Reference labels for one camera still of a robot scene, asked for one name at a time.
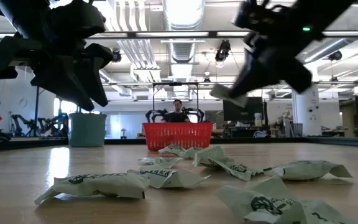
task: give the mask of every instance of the pillar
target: pillar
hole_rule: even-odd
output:
[[[302,135],[321,135],[321,120],[318,99],[318,85],[312,85],[302,94],[293,91],[293,122],[302,124]]]

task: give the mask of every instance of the man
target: man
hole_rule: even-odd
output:
[[[165,122],[169,123],[184,123],[184,122],[190,122],[189,117],[182,113],[182,103],[180,100],[174,100],[173,106],[175,107],[175,110],[172,113],[167,114]]]

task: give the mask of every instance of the red basket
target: red basket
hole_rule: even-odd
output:
[[[209,146],[212,123],[144,123],[147,148],[158,151],[177,144],[185,149]]]

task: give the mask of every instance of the trash bin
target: trash bin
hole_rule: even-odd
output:
[[[68,117],[68,143],[71,147],[104,146],[107,115],[72,113]]]

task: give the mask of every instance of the wooden table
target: wooden table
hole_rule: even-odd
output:
[[[325,177],[313,182],[287,182],[299,199],[323,199],[340,212],[358,220],[358,147],[322,144],[223,145],[226,154],[255,168],[300,159],[325,159],[344,164],[353,179]],[[82,173],[103,174],[138,169],[137,160],[149,153],[146,146],[105,146],[23,149],[0,152],[0,224],[2,223],[242,223],[214,192],[223,185],[245,187],[244,182],[224,171],[178,166],[202,176],[212,175],[193,189],[148,189],[146,200],[126,198],[71,197],[62,195],[36,206],[33,201],[53,184],[53,177]]]

